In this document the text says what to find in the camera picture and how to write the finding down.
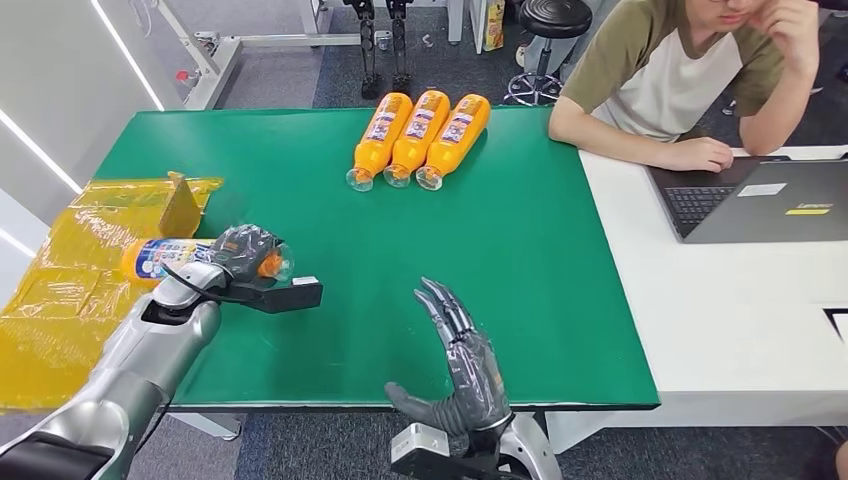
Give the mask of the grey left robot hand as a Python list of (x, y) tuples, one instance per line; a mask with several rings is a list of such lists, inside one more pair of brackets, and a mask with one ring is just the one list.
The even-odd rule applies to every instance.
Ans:
[(236, 282), (260, 285), (287, 281), (293, 269), (286, 242), (254, 224), (229, 227), (213, 242), (207, 260)]

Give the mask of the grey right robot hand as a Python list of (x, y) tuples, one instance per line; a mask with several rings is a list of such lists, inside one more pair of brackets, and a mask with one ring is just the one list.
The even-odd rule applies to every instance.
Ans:
[(453, 391), (437, 401), (413, 396), (388, 382), (393, 407), (415, 422), (459, 436), (505, 423), (512, 415), (497, 359), (486, 334), (477, 329), (458, 296), (427, 277), (414, 296), (425, 308), (442, 343)]

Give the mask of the person's right hand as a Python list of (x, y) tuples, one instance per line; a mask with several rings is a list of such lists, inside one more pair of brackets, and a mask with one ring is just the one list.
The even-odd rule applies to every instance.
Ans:
[(667, 145), (660, 167), (671, 171), (720, 173), (732, 166), (731, 148), (709, 137), (698, 137)]

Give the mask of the person's left hand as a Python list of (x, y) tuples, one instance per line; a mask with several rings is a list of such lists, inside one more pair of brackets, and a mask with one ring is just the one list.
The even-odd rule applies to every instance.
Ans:
[(769, 36), (785, 67), (814, 76), (819, 67), (818, 4), (805, 0), (765, 1), (749, 23)]

